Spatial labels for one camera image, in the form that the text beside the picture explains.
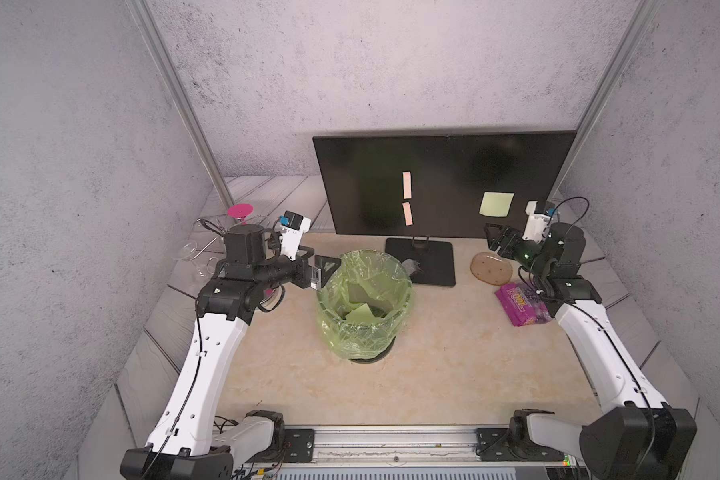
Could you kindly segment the right aluminium corner post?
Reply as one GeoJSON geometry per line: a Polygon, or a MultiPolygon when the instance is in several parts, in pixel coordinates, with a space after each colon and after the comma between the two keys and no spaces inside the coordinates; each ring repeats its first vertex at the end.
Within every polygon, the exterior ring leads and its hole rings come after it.
{"type": "Polygon", "coordinates": [[[621,78],[621,75],[629,65],[631,57],[639,46],[642,37],[647,32],[660,5],[661,1],[659,0],[641,0],[637,3],[637,8],[627,25],[624,35],[598,81],[595,91],[578,123],[576,136],[553,184],[550,197],[554,197],[559,193],[563,180],[603,112],[610,95],[616,88],[616,84],[621,78]]]}

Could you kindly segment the black computer monitor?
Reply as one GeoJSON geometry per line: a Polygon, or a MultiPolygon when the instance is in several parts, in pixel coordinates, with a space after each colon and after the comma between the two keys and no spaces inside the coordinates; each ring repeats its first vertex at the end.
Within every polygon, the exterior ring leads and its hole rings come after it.
{"type": "Polygon", "coordinates": [[[529,201],[546,201],[573,131],[316,136],[316,157],[337,233],[481,238],[487,223],[523,230],[529,201]],[[411,172],[412,198],[402,173],[411,172]],[[485,192],[513,193],[509,215],[485,217],[485,192]],[[411,205],[406,226],[402,204],[411,205]]]}

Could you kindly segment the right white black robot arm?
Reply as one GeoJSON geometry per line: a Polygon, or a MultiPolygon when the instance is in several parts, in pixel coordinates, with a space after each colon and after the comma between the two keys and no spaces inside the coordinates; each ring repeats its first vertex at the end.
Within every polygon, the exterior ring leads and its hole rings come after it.
{"type": "Polygon", "coordinates": [[[564,222],[526,239],[510,226],[484,227],[490,250],[514,260],[565,331],[597,396],[601,416],[588,425],[545,410],[515,411],[501,445],[523,461],[571,456],[598,479],[674,479],[697,425],[651,384],[615,332],[592,283],[580,275],[586,240],[564,222]]]}

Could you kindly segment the brown oval soap dish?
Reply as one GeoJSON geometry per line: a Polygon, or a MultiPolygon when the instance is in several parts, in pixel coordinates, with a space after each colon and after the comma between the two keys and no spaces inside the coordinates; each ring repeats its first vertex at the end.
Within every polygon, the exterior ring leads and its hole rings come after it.
{"type": "Polygon", "coordinates": [[[511,281],[514,268],[505,258],[492,252],[480,252],[471,260],[470,271],[484,283],[503,286],[511,281]]]}

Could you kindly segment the pink sticky strip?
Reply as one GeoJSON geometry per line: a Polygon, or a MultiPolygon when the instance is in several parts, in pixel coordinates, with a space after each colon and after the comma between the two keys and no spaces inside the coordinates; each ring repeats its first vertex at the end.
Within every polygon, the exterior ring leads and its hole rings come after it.
{"type": "Polygon", "coordinates": [[[404,213],[404,220],[406,226],[412,226],[413,225],[413,217],[412,217],[412,211],[411,211],[411,205],[409,202],[404,202],[402,204],[403,213],[404,213]]]}
{"type": "Polygon", "coordinates": [[[412,198],[412,178],[410,171],[402,173],[403,198],[410,200],[412,198]]]}

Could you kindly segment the left aluminium corner post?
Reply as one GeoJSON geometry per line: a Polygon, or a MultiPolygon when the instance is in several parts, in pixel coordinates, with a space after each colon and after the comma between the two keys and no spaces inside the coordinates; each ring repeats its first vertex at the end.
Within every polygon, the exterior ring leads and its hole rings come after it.
{"type": "Polygon", "coordinates": [[[226,207],[231,206],[233,197],[229,192],[211,145],[182,84],[159,27],[150,11],[148,2],[144,0],[128,0],[127,5],[218,197],[223,205],[226,207]]]}

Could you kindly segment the purple snack packet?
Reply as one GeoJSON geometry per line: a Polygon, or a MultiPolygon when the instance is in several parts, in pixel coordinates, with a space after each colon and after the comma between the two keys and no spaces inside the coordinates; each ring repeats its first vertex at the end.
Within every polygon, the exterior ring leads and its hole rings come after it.
{"type": "Polygon", "coordinates": [[[507,283],[495,292],[514,327],[546,324],[552,321],[546,305],[536,293],[523,284],[507,283]]]}

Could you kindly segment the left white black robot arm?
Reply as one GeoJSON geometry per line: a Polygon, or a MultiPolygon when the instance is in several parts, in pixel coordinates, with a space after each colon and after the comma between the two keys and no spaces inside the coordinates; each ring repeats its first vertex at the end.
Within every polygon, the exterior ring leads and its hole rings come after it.
{"type": "Polygon", "coordinates": [[[265,294],[288,283],[318,290],[339,269],[315,254],[298,229],[241,224],[222,233],[225,256],[195,300],[195,326],[184,365],[160,421],[141,448],[125,452],[126,479],[231,479],[254,458],[279,461],[282,414],[255,410],[231,428],[215,428],[224,382],[265,294]]]}

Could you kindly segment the black monitor stand base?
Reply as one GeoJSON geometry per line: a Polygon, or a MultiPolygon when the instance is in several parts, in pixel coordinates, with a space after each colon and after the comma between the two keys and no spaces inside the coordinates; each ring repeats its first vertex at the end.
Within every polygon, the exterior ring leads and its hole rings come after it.
{"type": "Polygon", "coordinates": [[[454,249],[450,242],[390,237],[385,252],[396,258],[415,284],[454,287],[454,249]]]}

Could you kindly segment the aluminium corner post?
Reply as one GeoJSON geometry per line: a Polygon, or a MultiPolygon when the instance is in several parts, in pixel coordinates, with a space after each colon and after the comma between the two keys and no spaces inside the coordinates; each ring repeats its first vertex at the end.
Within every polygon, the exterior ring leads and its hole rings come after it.
{"type": "Polygon", "coordinates": [[[559,193],[563,180],[603,112],[610,95],[616,88],[616,84],[621,78],[621,75],[629,65],[631,57],[639,46],[642,37],[647,32],[660,5],[661,1],[659,0],[641,0],[637,3],[637,8],[627,25],[624,35],[598,81],[595,91],[578,123],[576,136],[553,184],[550,197],[554,197],[559,193]]]}
{"type": "Polygon", "coordinates": [[[226,207],[231,206],[233,197],[229,192],[211,145],[182,84],[159,27],[150,11],[148,2],[144,0],[128,0],[127,5],[218,197],[223,205],[226,207]]]}

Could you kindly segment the green sticky note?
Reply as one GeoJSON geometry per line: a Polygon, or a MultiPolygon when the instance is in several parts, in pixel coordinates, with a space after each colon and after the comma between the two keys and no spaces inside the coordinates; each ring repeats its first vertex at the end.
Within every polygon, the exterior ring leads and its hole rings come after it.
{"type": "Polygon", "coordinates": [[[386,312],[367,303],[361,304],[345,316],[348,324],[355,326],[373,326],[381,322],[386,316],[386,312]]]}
{"type": "Polygon", "coordinates": [[[485,217],[505,218],[509,215],[513,193],[485,192],[483,194],[479,214],[485,217]]]}

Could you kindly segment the clear wine glass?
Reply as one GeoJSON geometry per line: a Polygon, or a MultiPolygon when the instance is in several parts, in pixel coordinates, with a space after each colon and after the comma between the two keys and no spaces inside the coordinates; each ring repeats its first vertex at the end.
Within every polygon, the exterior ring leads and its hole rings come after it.
{"type": "Polygon", "coordinates": [[[196,240],[187,240],[175,251],[174,259],[192,267],[192,277],[197,284],[204,284],[215,272],[220,259],[219,253],[210,250],[215,242],[210,240],[200,245],[196,240]]]}

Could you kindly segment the green bag lined trash bin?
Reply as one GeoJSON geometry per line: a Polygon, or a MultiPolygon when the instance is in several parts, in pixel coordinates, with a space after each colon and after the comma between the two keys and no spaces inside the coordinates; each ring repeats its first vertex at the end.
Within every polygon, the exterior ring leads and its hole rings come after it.
{"type": "Polygon", "coordinates": [[[414,306],[414,289],[403,264],[377,250],[353,250],[317,291],[317,326],[338,357],[359,364],[391,351],[414,306]]]}

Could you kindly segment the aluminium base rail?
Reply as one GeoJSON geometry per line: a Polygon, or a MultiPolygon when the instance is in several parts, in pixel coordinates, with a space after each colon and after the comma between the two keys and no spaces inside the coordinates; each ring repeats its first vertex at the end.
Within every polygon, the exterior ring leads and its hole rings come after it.
{"type": "Polygon", "coordinates": [[[288,429],[280,414],[254,411],[227,431],[213,432],[208,447],[193,446],[187,432],[126,451],[126,479],[230,479],[246,463],[309,463],[316,458],[372,457],[412,461],[439,450],[471,448],[483,462],[583,461],[599,479],[673,479],[686,453],[657,409],[617,408],[577,426],[541,410],[518,410],[507,426],[330,427],[288,429]]]}

